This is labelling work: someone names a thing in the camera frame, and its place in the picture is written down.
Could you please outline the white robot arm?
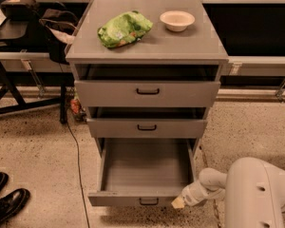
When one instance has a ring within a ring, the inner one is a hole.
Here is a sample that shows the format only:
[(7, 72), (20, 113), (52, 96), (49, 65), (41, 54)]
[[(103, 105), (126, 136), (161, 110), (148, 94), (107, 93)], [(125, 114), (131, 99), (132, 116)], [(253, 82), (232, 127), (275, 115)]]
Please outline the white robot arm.
[(172, 206), (217, 199), (224, 200), (225, 228), (284, 228), (285, 170), (256, 158), (236, 160), (227, 173), (204, 168)]

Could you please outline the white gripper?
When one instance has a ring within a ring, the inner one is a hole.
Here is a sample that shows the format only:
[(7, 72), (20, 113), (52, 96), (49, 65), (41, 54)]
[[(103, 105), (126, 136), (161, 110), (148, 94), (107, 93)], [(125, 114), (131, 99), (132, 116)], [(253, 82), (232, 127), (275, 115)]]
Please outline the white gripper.
[(176, 197), (171, 204), (174, 209), (182, 209), (185, 205), (195, 206), (207, 200), (209, 195), (210, 191), (196, 180), (184, 187), (181, 196)]

